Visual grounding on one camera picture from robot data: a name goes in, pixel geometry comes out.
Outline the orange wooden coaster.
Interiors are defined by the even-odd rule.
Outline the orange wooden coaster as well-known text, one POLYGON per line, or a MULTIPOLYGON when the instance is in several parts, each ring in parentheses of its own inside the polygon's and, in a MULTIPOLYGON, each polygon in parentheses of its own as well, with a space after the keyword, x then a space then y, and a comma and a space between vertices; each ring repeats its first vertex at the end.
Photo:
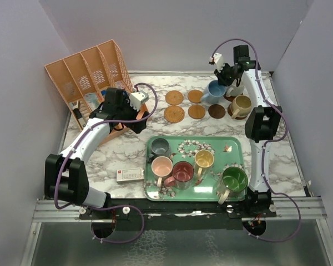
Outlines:
POLYGON ((191 103, 201 103, 201 98, 203 96, 203 92, 197 89, 191 90, 188 92, 188 100, 191 103))

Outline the green floral tray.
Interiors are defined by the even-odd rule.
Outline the green floral tray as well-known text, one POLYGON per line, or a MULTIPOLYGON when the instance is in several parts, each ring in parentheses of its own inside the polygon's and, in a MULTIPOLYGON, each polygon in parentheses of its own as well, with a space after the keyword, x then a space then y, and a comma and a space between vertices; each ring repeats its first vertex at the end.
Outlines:
POLYGON ((244 169, 241 143, 234 137, 162 136, 170 145, 173 163, 186 161, 194 165, 194 157, 200 150, 210 151, 214 155, 215 161, 211 169, 201 176, 200 181, 197 181, 194 177, 190 187, 185 190, 175 187, 158 187, 158 179, 155 178, 152 172, 152 164, 149 162, 152 153, 152 142, 157 138, 157 136, 154 136, 147 142, 144 171, 144 194, 151 201, 217 202, 219 196, 216 188, 224 170, 231 166, 244 169))

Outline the dark wooden coaster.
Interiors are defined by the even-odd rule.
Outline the dark wooden coaster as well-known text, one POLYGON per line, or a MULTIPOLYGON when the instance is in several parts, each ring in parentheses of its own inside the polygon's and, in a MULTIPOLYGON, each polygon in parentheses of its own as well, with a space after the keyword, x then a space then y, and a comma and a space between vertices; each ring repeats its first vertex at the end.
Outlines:
POLYGON ((213 104, 208 108, 208 113, 212 118, 221 119, 225 116, 225 108, 219 104, 213 104))

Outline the tan ceramic mug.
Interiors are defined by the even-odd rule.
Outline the tan ceramic mug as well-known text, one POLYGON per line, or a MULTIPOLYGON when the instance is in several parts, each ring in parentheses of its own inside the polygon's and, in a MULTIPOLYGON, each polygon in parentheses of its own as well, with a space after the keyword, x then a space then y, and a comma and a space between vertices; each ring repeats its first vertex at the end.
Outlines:
POLYGON ((238 95, 231 103, 232 117, 248 116, 251 112, 252 103, 248 96, 238 95))

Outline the cream ceramic mug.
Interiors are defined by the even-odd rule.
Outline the cream ceramic mug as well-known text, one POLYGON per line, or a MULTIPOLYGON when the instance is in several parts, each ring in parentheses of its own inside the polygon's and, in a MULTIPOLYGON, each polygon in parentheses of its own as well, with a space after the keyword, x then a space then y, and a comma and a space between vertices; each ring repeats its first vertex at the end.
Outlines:
POLYGON ((245 86, 242 81, 238 83, 237 80, 234 80, 233 83, 227 88, 225 96, 237 97, 238 95, 241 95, 244 92, 244 89, 245 86))

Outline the blue ceramic mug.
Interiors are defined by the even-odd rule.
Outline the blue ceramic mug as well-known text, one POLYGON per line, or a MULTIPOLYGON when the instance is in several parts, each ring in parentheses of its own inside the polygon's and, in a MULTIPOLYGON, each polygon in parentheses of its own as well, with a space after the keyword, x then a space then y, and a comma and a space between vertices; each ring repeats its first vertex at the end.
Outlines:
POLYGON ((203 96, 201 97, 201 102, 206 102, 210 104, 217 104, 219 100, 225 95, 226 87, 219 85, 217 80, 211 81, 203 91, 203 96))

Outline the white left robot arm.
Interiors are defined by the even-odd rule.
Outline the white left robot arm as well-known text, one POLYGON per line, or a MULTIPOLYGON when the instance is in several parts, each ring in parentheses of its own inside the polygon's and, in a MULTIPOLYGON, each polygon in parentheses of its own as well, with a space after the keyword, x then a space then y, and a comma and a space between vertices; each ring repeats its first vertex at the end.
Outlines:
POLYGON ((142 106, 149 99, 147 93, 136 90, 108 88, 104 101, 93 110, 78 137, 60 154, 50 154, 45 161, 44 195, 67 205, 86 206, 98 218, 111 214, 110 194, 92 188, 85 165, 99 144, 122 125, 141 133, 151 116, 142 106))

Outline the light wooden coaster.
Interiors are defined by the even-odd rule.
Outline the light wooden coaster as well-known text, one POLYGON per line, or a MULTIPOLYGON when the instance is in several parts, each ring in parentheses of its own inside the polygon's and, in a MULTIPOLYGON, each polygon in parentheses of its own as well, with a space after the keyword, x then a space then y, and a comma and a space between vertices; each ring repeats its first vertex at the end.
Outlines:
POLYGON ((202 119, 205 113, 205 108, 201 105, 195 104, 188 108, 188 115, 193 119, 202 119))

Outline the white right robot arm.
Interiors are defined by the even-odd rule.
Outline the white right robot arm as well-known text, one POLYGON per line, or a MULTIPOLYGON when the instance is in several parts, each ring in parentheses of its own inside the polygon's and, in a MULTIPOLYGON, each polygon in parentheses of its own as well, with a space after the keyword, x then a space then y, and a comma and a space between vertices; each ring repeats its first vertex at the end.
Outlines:
POLYGON ((261 78, 258 58, 250 58, 250 48, 253 48, 251 44, 233 48, 233 66, 226 63, 217 50, 212 53, 209 63, 215 66, 214 74, 220 85, 230 86, 235 80, 242 82, 252 103, 252 110, 245 123, 245 135, 251 146, 251 177, 244 211, 248 216, 256 217, 271 205, 269 152, 282 109, 270 99, 261 78))

